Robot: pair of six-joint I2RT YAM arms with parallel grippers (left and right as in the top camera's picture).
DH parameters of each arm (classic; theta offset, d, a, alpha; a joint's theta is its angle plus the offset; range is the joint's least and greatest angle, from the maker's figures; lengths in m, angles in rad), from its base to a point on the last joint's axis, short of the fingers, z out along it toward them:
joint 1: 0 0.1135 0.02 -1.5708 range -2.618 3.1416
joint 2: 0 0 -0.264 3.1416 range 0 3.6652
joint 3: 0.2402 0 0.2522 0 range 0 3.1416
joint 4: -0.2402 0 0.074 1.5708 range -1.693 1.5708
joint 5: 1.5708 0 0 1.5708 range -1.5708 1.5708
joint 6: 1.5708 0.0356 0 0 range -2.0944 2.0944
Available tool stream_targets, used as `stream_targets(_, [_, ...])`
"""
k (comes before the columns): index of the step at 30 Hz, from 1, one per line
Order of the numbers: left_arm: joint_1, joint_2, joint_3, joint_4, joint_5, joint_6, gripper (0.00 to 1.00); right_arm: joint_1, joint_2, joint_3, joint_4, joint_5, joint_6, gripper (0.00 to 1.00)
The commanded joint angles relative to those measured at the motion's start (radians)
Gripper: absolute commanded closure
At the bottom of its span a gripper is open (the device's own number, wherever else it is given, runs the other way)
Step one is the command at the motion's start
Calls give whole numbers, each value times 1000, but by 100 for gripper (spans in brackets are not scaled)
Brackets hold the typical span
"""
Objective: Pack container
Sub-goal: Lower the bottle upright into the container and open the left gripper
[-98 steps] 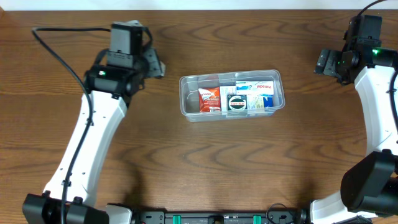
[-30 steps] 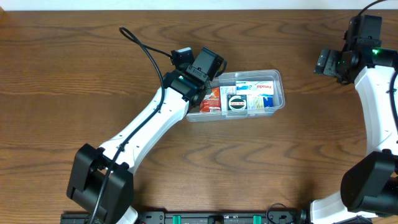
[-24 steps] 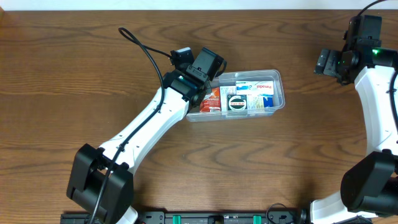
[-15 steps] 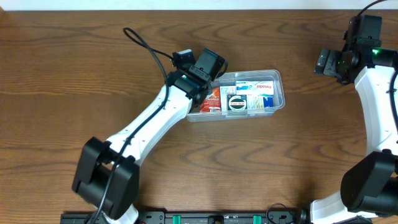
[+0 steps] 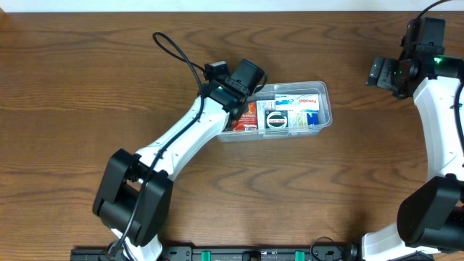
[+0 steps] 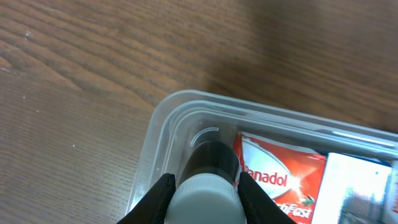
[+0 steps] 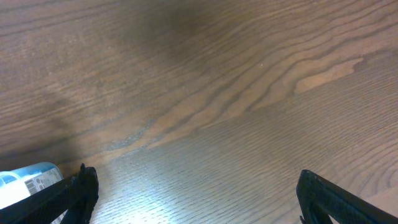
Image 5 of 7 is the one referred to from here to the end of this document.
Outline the clear plastic container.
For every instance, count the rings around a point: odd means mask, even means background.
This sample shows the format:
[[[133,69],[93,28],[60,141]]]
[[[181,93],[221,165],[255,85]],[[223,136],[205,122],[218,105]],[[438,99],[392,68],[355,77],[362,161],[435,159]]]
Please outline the clear plastic container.
[[[233,131],[233,126],[225,129],[217,138],[222,142],[253,141],[263,139],[287,138],[292,136],[312,136],[319,133],[332,123],[331,105],[327,88],[322,81],[307,81],[293,83],[267,84],[264,88],[248,98],[248,103],[259,100],[275,100],[276,94],[317,94],[319,96],[319,110],[317,125],[303,128],[283,130],[246,130]]]

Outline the red Panadol ActiFast box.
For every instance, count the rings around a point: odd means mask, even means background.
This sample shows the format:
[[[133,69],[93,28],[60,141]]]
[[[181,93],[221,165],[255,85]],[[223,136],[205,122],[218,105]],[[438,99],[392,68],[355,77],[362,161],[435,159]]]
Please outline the red Panadol ActiFast box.
[[[256,102],[248,103],[248,111],[233,122],[233,131],[254,131],[258,129]]]

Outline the white blue Panadol box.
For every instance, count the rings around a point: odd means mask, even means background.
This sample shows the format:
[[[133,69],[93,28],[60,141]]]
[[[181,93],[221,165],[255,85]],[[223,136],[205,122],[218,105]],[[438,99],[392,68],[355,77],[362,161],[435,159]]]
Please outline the white blue Panadol box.
[[[317,112],[319,110],[317,94],[276,94],[277,110]]]

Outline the green Zam-Buk tin box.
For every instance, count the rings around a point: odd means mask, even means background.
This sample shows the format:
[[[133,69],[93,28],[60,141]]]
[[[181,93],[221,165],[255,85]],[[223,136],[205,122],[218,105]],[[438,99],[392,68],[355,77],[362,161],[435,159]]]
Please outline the green Zam-Buk tin box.
[[[288,127],[288,112],[285,110],[274,110],[265,112],[266,129],[282,129]]]

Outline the white blue medicine box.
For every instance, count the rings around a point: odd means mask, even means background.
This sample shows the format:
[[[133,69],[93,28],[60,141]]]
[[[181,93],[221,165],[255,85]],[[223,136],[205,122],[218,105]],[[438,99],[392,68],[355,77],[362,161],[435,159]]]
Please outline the white blue medicine box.
[[[290,131],[293,128],[309,127],[317,125],[318,111],[317,112],[304,112],[304,111],[287,111],[288,112],[288,127],[282,129],[266,129],[265,128],[265,112],[274,111],[276,109],[275,100],[259,100],[257,105],[257,124],[260,131]]]

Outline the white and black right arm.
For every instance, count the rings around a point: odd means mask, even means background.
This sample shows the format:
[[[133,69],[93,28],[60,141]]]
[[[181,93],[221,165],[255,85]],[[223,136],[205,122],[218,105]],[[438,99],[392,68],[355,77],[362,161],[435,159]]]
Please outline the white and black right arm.
[[[427,181],[399,206],[395,223],[362,237],[363,260],[427,260],[463,250],[463,61],[426,54],[392,74],[405,81],[426,141]]]

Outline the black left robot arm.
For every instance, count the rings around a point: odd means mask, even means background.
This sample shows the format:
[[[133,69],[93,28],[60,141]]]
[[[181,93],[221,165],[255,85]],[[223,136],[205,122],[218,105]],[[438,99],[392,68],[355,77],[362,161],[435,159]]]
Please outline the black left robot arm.
[[[118,252],[127,260],[160,256],[157,235],[167,220],[175,179],[209,140],[244,114],[248,98],[264,79],[210,80],[189,111],[156,141],[134,154],[119,149],[110,157],[92,208],[118,237],[105,257]]]

